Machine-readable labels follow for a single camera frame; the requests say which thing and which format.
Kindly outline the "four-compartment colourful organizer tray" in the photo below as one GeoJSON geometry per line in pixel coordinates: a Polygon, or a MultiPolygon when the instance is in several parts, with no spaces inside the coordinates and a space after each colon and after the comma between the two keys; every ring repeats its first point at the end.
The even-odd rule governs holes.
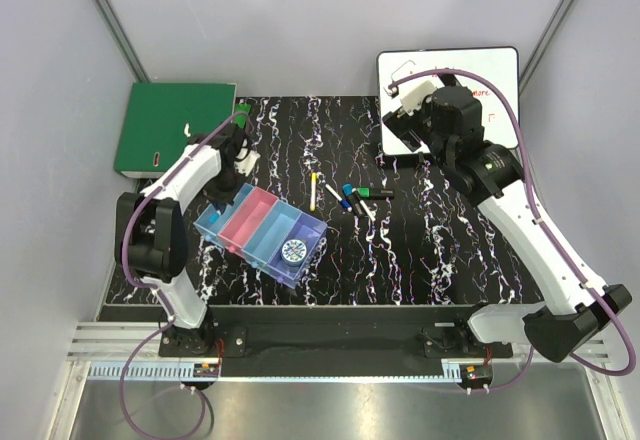
{"type": "Polygon", "coordinates": [[[294,289],[319,248],[326,242],[327,224],[259,187],[244,184],[215,222],[207,206],[194,222],[208,242],[242,258],[280,284],[294,289]],[[308,255],[297,267],[281,259],[282,244],[292,238],[306,243],[308,255]]]}

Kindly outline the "yellow highlighter pen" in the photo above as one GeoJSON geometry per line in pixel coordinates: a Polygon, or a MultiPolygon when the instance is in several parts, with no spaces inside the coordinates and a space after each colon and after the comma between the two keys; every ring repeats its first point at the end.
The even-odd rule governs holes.
{"type": "Polygon", "coordinates": [[[310,211],[314,212],[316,210],[316,198],[317,198],[317,174],[316,172],[312,172],[311,180],[310,180],[310,211]]]}

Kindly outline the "green ring binder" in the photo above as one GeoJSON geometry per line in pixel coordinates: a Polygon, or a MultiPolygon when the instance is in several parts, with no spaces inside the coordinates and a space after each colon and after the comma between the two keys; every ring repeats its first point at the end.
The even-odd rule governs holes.
{"type": "Polygon", "coordinates": [[[191,138],[210,133],[233,113],[235,101],[233,83],[133,84],[114,171],[133,179],[161,177],[191,138]],[[184,134],[187,123],[190,138],[184,134]]]}

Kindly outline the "round blue tape tin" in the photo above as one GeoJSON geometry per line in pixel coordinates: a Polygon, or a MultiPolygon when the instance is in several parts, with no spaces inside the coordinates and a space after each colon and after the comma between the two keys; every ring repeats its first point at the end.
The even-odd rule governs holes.
{"type": "Polygon", "coordinates": [[[285,241],[280,250],[281,259],[289,267],[300,266],[308,255],[306,243],[297,238],[285,241]]]}

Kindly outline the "white marker blue cap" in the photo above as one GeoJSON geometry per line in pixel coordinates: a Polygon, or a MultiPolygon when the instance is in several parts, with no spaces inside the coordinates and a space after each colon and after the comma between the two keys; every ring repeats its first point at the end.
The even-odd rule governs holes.
{"type": "Polygon", "coordinates": [[[209,221],[211,223],[215,223],[221,216],[221,214],[224,212],[224,209],[221,206],[215,206],[214,207],[214,212],[212,213],[209,221]]]}

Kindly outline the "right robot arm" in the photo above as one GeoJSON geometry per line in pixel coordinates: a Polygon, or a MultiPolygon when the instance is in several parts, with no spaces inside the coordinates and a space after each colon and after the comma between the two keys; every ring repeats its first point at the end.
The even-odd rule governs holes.
{"type": "Polygon", "coordinates": [[[488,305],[454,331],[454,344],[476,356],[489,343],[523,343],[559,363],[632,302],[622,284],[608,284],[555,226],[536,196],[530,172],[503,145],[484,137],[481,101],[462,85],[422,82],[381,96],[381,117],[404,142],[426,146],[445,178],[506,239],[542,294],[536,304],[488,305]]]}

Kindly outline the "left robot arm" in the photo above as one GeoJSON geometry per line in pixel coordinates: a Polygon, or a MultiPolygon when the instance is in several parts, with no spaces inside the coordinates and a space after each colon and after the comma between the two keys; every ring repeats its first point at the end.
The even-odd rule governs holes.
{"type": "Polygon", "coordinates": [[[138,193],[121,194],[116,203],[116,263],[130,285],[159,300],[167,315],[161,330],[196,356],[214,348],[216,332],[187,272],[184,212],[200,194],[222,211],[233,206],[259,159],[247,124],[246,114],[235,113],[213,132],[193,136],[166,173],[138,193]]]}

